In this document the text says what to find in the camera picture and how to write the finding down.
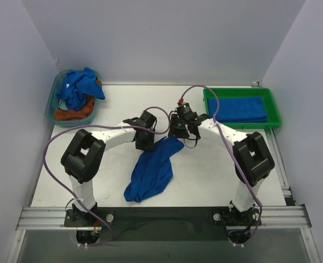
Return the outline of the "blue towel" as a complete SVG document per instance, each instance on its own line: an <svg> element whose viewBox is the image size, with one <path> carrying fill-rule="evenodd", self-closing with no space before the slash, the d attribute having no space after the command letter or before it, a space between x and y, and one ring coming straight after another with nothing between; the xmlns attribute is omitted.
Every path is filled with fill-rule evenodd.
<svg viewBox="0 0 323 263"><path fill-rule="evenodd" d="M140 203L162 193L173 177L171 157L184 144L175 137L164 137L154 144L152 152L143 152L124 191L127 202Z"/></svg>
<svg viewBox="0 0 323 263"><path fill-rule="evenodd" d="M268 120L260 96L218 98L216 120L221 123L262 123Z"/></svg>

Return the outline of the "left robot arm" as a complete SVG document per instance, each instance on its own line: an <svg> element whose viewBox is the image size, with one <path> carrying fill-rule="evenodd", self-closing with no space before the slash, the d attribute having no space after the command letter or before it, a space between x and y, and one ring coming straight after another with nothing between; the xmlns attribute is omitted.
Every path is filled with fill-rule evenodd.
<svg viewBox="0 0 323 263"><path fill-rule="evenodd" d="M125 119L117 128L94 132L80 129L76 132L60 161L78 198L72 205L74 212L83 215L95 212L97 202L93 194L93 178L104 152L128 142L134 142L138 150L152 151L156 122L153 114L143 111L140 117Z"/></svg>

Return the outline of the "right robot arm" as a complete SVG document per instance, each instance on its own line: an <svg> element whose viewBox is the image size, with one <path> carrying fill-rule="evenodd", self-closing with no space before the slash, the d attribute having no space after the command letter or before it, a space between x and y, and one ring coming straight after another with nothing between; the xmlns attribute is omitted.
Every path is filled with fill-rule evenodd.
<svg viewBox="0 0 323 263"><path fill-rule="evenodd" d="M263 180L275 168L264 136L257 131L245 133L227 127L205 113L188 122L180 119L176 113L171 114L168 135L185 140L191 134L195 135L195 141L207 139L228 150L240 180L230 206L239 212L248 211L255 204L260 206L257 192Z"/></svg>

